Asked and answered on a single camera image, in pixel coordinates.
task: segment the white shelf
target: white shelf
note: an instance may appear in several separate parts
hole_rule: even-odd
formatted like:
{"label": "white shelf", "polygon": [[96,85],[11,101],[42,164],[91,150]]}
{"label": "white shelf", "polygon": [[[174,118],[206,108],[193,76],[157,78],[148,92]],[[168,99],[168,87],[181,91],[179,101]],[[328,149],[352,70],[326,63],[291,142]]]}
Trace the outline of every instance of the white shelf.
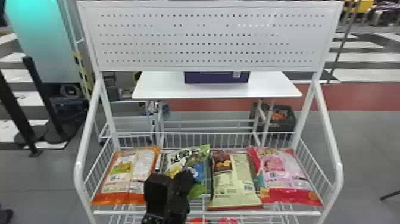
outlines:
{"label": "white shelf", "polygon": [[229,99],[301,97],[282,72],[251,72],[248,83],[185,84],[183,72],[143,72],[133,99]]}

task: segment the white floor stripe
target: white floor stripe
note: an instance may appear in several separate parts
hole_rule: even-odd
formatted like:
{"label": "white floor stripe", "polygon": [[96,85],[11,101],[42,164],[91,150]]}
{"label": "white floor stripe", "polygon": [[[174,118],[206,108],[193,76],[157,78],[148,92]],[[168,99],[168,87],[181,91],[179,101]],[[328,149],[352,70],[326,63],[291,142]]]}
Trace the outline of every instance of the white floor stripe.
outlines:
{"label": "white floor stripe", "polygon": [[8,83],[32,82],[26,69],[2,69],[1,72]]}
{"label": "white floor stripe", "polygon": [[396,35],[394,33],[376,33],[376,35],[379,35],[379,36],[384,37],[384,38],[391,39],[393,41],[400,42],[400,36]]}
{"label": "white floor stripe", "polygon": [[341,82],[400,82],[400,69],[335,69]]}
{"label": "white floor stripe", "polygon": [[[44,125],[48,120],[29,120],[30,125]],[[19,133],[12,120],[0,120],[0,142],[14,142]]]}
{"label": "white floor stripe", "polygon": [[53,150],[53,149],[63,149],[67,145],[67,143],[68,142],[63,142],[60,144],[49,144],[47,142],[37,142],[37,143],[35,143],[35,146],[37,149],[40,149],[40,150],[50,150],[50,149]]}
{"label": "white floor stripe", "polygon": [[[345,36],[345,33],[335,33],[335,38],[343,38]],[[347,35],[347,39],[358,39],[357,36],[354,36],[352,34],[349,33],[349,35]]]}
{"label": "white floor stripe", "polygon": [[14,96],[21,107],[44,106],[39,93],[36,91],[15,91]]}
{"label": "white floor stripe", "polygon": [[0,36],[0,45],[16,40],[17,35],[15,33],[9,33],[7,35]]}
{"label": "white floor stripe", "polygon": [[[48,120],[29,120],[30,125],[44,125]],[[14,137],[20,131],[15,126],[12,120],[0,120],[0,143],[13,143]],[[60,144],[49,144],[47,142],[37,142],[35,143],[38,149],[62,149],[67,145],[67,142]]]}
{"label": "white floor stripe", "polygon": [[[330,44],[331,48],[340,48],[341,42],[336,41]],[[355,41],[355,42],[346,42],[344,48],[383,48],[382,46],[368,42],[368,41]]]}
{"label": "white floor stripe", "polygon": [[[329,53],[327,61],[334,61],[336,53]],[[400,62],[400,53],[342,53],[339,61]]]}
{"label": "white floor stripe", "polygon": [[24,53],[12,53],[3,58],[0,58],[0,62],[3,63],[22,63],[22,58],[25,56]]}

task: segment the snack bag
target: snack bag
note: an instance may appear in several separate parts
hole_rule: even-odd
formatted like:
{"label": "snack bag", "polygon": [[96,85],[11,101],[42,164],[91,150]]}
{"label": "snack bag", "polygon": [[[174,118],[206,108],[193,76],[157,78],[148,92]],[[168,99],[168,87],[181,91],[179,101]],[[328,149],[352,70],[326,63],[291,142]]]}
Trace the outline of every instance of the snack bag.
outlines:
{"label": "snack bag", "polygon": [[130,189],[143,188],[143,182],[154,171],[160,151],[155,146],[116,151],[92,204],[144,204],[143,193],[130,195]]}
{"label": "snack bag", "polygon": [[284,202],[322,206],[294,154],[285,148],[248,147],[263,203]]}
{"label": "snack bag", "polygon": [[212,151],[212,199],[207,210],[261,209],[245,153]]}
{"label": "snack bag", "polygon": [[161,147],[153,147],[152,150],[147,147],[137,151],[137,162],[133,167],[132,177],[129,181],[129,194],[126,203],[146,204],[144,198],[145,181],[154,172],[160,151]]}
{"label": "snack bag", "polygon": [[165,175],[174,178],[181,170],[189,169],[198,183],[204,181],[204,162],[210,153],[210,145],[183,148],[167,154]]}

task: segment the black crate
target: black crate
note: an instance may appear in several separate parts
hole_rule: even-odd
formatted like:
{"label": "black crate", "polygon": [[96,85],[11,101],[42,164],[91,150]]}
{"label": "black crate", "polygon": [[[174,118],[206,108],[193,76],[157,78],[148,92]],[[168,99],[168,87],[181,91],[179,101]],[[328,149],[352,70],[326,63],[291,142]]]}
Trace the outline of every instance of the black crate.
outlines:
{"label": "black crate", "polygon": [[[254,119],[255,110],[257,109],[257,103],[253,103],[252,110],[250,112],[250,119]],[[268,104],[261,104],[261,109],[267,115],[270,106]],[[269,132],[293,132],[296,126],[296,116],[289,105],[275,105],[273,111],[281,112],[286,114],[286,119],[283,120],[271,120]],[[264,130],[264,123],[261,118],[258,121],[257,132]]]}

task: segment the black stanchion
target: black stanchion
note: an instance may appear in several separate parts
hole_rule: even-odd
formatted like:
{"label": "black stanchion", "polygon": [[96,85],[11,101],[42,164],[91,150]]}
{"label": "black stanchion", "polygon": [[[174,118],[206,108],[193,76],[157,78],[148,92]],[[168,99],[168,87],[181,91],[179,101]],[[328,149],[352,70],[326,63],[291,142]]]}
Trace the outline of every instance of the black stanchion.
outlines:
{"label": "black stanchion", "polygon": [[35,83],[37,91],[42,97],[43,103],[51,119],[51,122],[48,123],[50,125],[48,127],[49,130],[45,134],[45,141],[49,142],[50,144],[59,144],[71,140],[78,131],[77,126],[73,123],[62,124],[60,122],[50,102],[49,95],[47,94],[45,87],[42,83],[42,80],[39,77],[39,73],[36,70],[36,66],[32,57],[25,56],[23,58],[23,63],[26,69],[28,69],[30,76],[32,77],[33,82]]}
{"label": "black stanchion", "polygon": [[29,157],[38,157],[42,153],[35,147],[35,142],[43,139],[43,136],[47,132],[47,127],[42,125],[37,125],[31,127],[26,118],[24,112],[22,111],[20,105],[18,104],[11,88],[5,81],[3,74],[0,71],[0,100],[2,101],[5,109],[10,115],[11,119],[14,121],[20,133],[14,137],[14,141],[19,146],[27,145],[31,151]]}

